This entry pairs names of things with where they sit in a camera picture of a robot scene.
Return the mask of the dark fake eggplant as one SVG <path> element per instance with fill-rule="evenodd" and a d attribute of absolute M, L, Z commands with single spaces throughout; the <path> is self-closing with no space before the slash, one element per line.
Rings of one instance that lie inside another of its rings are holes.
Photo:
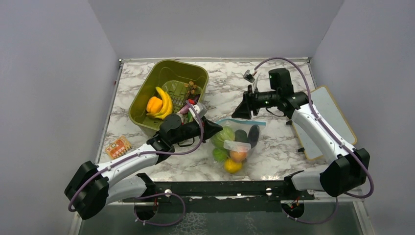
<path fill-rule="evenodd" d="M 260 127 L 258 125 L 253 125 L 250 128 L 248 133 L 248 143 L 251 145 L 251 148 L 255 148 L 260 136 Z"/>

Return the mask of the green fake cabbage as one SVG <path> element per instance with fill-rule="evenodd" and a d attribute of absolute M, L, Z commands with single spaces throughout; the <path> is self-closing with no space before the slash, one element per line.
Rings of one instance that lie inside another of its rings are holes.
<path fill-rule="evenodd" d="M 228 126 L 224 126 L 222 131 L 210 138 L 210 142 L 218 149 L 224 148 L 224 141 L 234 141 L 235 132 Z"/>

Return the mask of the green fake lime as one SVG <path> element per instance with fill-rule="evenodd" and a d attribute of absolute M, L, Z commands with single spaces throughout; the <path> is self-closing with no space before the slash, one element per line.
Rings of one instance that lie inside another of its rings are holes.
<path fill-rule="evenodd" d="M 229 158 L 229 153 L 226 149 L 214 148 L 212 155 L 214 160 L 219 163 L 222 163 Z"/>

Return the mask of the clear zip top bag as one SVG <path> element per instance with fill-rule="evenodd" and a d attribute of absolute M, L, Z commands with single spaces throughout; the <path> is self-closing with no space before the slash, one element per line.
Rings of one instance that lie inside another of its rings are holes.
<path fill-rule="evenodd" d="M 230 153 L 231 150 L 238 151 L 238 152 L 247 152 L 248 153 L 246 159 L 242 162 L 242 164 L 243 164 L 242 169 L 243 169 L 244 164 L 247 161 L 247 158 L 249 158 L 250 156 L 252 156 L 256 152 L 256 147 L 258 145 L 258 143 L 257 143 L 255 148 L 251 148 L 251 145 L 248 143 L 247 138 L 248 138 L 248 133 L 250 131 L 250 128 L 253 125 L 258 125 L 260 127 L 260 136 L 259 136 L 259 140 L 258 140 L 258 142 L 259 142 L 262 131 L 266 127 L 266 123 L 262 122 L 262 121 L 236 120 L 236 119 L 232 119 L 232 118 L 227 118 L 227 119 L 223 119 L 223 120 L 218 121 L 217 124 L 221 125 L 222 127 L 228 126 L 235 132 L 235 140 L 234 141 L 224 141 L 224 148 L 228 151 L 228 153 Z M 216 147 L 210 142 L 210 139 L 209 139 L 209 143 L 212 147 L 212 150 L 211 150 L 211 154 L 212 154 L 213 149 L 216 148 Z M 224 162 L 219 163 L 219 162 L 216 162 L 215 160 L 214 160 L 214 162 L 218 166 L 222 167 L 222 169 L 224 170 L 224 167 L 223 167 Z"/>

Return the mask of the orange fake peach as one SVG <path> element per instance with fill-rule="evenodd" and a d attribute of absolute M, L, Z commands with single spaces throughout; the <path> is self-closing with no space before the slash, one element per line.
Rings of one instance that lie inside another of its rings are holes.
<path fill-rule="evenodd" d="M 229 155 L 230 155 L 230 158 L 234 162 L 241 163 L 241 162 L 243 162 L 246 159 L 248 153 L 247 152 L 238 152 L 238 151 L 231 150 L 230 153 L 229 153 Z"/>

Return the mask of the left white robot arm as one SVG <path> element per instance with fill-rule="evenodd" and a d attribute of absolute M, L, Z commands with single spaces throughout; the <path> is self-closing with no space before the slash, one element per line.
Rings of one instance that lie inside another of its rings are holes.
<path fill-rule="evenodd" d="M 177 155 L 175 144 L 195 137 L 204 142 L 222 129 L 205 117 L 183 124 L 178 115 L 168 115 L 159 131 L 131 153 L 103 164 L 81 164 L 64 190 L 69 199 L 68 210 L 78 212 L 86 220 L 109 203 L 132 198 L 134 192 L 140 200 L 150 200 L 154 188 L 140 177 L 129 178 L 130 175 Z"/>

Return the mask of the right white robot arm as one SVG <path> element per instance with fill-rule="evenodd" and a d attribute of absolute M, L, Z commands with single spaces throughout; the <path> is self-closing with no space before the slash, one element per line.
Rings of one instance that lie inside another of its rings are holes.
<path fill-rule="evenodd" d="M 365 183 L 369 153 L 356 149 L 342 138 L 317 112 L 304 92 L 295 92 L 290 73 L 285 68 L 269 71 L 271 91 L 259 92 L 251 85 L 232 118 L 251 119 L 261 108 L 277 107 L 293 124 L 299 126 L 321 151 L 329 166 L 322 172 L 299 171 L 284 178 L 283 195 L 295 199 L 303 190 L 324 191 L 337 197 Z"/>

